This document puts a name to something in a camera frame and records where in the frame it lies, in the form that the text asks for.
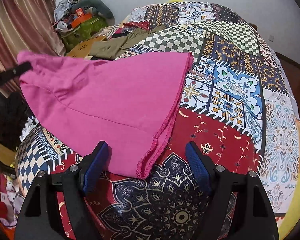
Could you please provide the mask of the olive green folded pants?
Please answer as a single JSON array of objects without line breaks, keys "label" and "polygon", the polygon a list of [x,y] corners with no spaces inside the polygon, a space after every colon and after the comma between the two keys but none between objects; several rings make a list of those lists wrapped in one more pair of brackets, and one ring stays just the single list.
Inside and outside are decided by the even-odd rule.
[{"label": "olive green folded pants", "polygon": [[89,56],[98,59],[114,60],[140,41],[145,40],[149,35],[164,29],[166,29],[165,25],[159,25],[151,31],[136,28],[126,36],[113,37],[108,41],[95,41],[91,46]]}]

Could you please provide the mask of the striped pink curtain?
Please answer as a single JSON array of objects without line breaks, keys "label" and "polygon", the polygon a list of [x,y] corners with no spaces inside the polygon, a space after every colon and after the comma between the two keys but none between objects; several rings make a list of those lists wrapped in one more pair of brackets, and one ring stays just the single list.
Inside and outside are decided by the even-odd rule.
[{"label": "striped pink curtain", "polygon": [[0,72],[17,64],[22,50],[64,55],[54,31],[56,0],[0,0]]}]

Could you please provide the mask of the grey neck pillow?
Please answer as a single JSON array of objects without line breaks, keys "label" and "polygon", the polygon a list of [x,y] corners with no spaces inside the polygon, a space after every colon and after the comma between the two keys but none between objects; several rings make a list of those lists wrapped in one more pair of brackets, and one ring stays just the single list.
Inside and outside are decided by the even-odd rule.
[{"label": "grey neck pillow", "polygon": [[101,0],[81,0],[70,8],[71,13],[75,13],[77,9],[90,9],[93,15],[101,16],[106,23],[113,25],[115,18],[112,11]]}]

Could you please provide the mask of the pink pants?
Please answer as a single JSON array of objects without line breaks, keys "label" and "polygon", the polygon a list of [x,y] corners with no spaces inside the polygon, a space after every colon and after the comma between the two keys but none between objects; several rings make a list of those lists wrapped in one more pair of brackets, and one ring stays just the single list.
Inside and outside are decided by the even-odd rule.
[{"label": "pink pants", "polygon": [[40,124],[81,156],[110,146],[106,170],[145,179],[172,134],[191,53],[85,60],[22,51],[22,93]]}]

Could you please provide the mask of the patchwork patterned bedspread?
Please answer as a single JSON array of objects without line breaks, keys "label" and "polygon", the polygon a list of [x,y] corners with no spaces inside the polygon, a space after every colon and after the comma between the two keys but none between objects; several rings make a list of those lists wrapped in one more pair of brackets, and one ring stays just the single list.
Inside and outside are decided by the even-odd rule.
[{"label": "patchwork patterned bedspread", "polygon": [[[85,203],[102,239],[192,239],[209,202],[186,159],[195,142],[214,164],[254,171],[269,198],[279,239],[300,218],[300,122],[275,53],[229,8],[205,2],[133,10],[149,35],[114,60],[150,52],[191,53],[169,141],[145,179],[104,166]],[[81,156],[40,123],[17,152],[17,177],[27,194],[40,171],[61,173]]]}]

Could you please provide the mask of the green storage box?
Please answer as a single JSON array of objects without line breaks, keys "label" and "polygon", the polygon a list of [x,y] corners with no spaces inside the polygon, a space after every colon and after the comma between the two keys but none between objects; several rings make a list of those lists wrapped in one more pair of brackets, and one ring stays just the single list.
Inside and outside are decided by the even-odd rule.
[{"label": "green storage box", "polygon": [[70,52],[79,43],[91,39],[94,34],[107,26],[108,24],[104,18],[93,16],[77,27],[59,33],[59,35],[65,45],[66,52]]}]

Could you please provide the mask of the orange box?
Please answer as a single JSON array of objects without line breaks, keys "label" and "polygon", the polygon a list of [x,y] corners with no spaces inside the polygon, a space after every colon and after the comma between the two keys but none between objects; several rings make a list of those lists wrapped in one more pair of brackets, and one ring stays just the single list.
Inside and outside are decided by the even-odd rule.
[{"label": "orange box", "polygon": [[82,8],[76,9],[76,15],[77,17],[71,22],[73,28],[92,18],[92,14],[85,12]]}]

